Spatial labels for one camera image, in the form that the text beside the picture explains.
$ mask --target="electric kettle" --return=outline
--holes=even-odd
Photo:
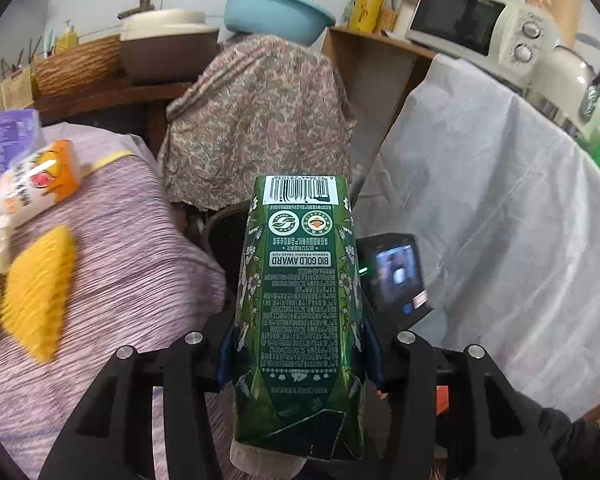
[[[600,50],[600,42],[587,34],[577,34],[576,39]],[[525,98],[570,136],[579,138],[600,99],[600,72],[596,74],[573,50],[556,46],[534,66]]]

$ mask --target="blue basin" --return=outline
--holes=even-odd
[[[336,19],[310,0],[227,0],[224,26],[232,32],[275,34],[310,46]]]

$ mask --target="camera screen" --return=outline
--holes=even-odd
[[[411,301],[422,291],[413,248],[396,247],[376,254],[378,277],[376,291],[386,305],[404,302],[406,310],[413,310]]]

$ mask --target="yellow sponge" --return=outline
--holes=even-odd
[[[61,225],[23,251],[9,269],[0,323],[39,361],[51,361],[58,347],[74,266],[74,237]]]

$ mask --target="brass faucet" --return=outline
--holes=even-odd
[[[129,16],[138,14],[139,12],[147,12],[149,10],[154,10],[154,9],[155,9],[155,7],[154,7],[154,4],[151,3],[151,0],[140,0],[140,5],[138,7],[120,12],[120,14],[118,15],[118,19],[124,20],[125,18],[128,18]]]

